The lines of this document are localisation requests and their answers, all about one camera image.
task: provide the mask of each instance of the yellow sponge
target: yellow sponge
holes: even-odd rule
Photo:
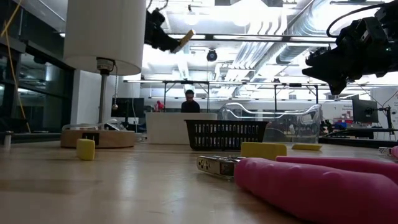
[[[311,151],[318,151],[322,148],[320,144],[294,144],[292,149],[298,150],[311,150]]]
[[[79,159],[92,161],[95,156],[95,142],[89,139],[77,139],[76,153]]]
[[[277,156],[286,156],[287,148],[284,144],[264,142],[244,142],[241,146],[241,156],[257,157],[275,160]]]

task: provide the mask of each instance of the lamp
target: lamp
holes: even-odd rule
[[[100,72],[99,123],[107,76],[141,73],[145,19],[145,0],[68,1],[64,60],[76,69]]]

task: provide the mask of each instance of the ceiling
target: ceiling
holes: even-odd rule
[[[169,0],[162,11],[166,33],[184,34],[190,29],[197,34],[252,35],[325,35],[331,21],[363,6],[333,5],[330,0],[280,0],[282,7],[269,7],[262,0]],[[30,0],[23,6],[60,32],[65,31],[67,0]],[[153,0],[149,10],[162,7],[164,0]],[[335,33],[353,19],[371,16],[366,11],[349,16],[337,23]],[[302,75],[308,51],[319,44],[292,45],[241,41],[191,41],[178,54],[144,47],[142,76],[146,80],[255,81],[321,83]],[[208,62],[209,49],[215,49],[218,59]],[[391,83],[391,78],[364,77],[360,83]]]

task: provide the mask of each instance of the table surface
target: table surface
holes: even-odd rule
[[[97,150],[79,161],[59,142],[12,145],[0,153],[0,222],[71,223],[304,223],[197,170],[200,155],[188,146],[137,144]],[[377,149],[329,146],[288,151],[290,156],[389,160]]]

